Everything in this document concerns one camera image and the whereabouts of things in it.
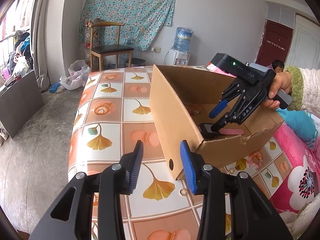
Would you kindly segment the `right hand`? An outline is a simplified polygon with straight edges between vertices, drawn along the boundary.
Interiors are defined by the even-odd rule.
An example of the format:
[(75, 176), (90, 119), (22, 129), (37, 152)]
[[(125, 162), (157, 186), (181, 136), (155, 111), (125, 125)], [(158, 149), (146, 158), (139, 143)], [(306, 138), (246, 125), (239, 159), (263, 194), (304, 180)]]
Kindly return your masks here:
[(286, 94), (291, 93), (291, 75), (289, 72), (277, 73), (273, 79), (268, 94), (268, 99), (262, 102), (260, 105), (271, 110), (276, 110), (280, 106), (278, 100), (274, 100), (278, 90), (282, 89)]

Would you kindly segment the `fluffy cream sleeve forearm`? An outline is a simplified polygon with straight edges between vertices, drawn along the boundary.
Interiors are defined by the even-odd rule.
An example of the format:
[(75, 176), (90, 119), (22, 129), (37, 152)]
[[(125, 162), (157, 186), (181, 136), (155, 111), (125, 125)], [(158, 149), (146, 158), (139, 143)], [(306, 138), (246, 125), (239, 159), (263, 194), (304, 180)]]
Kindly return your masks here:
[(287, 66), (285, 71), (291, 76), (292, 102), (289, 111), (308, 111), (319, 118), (320, 72), (319, 69)]

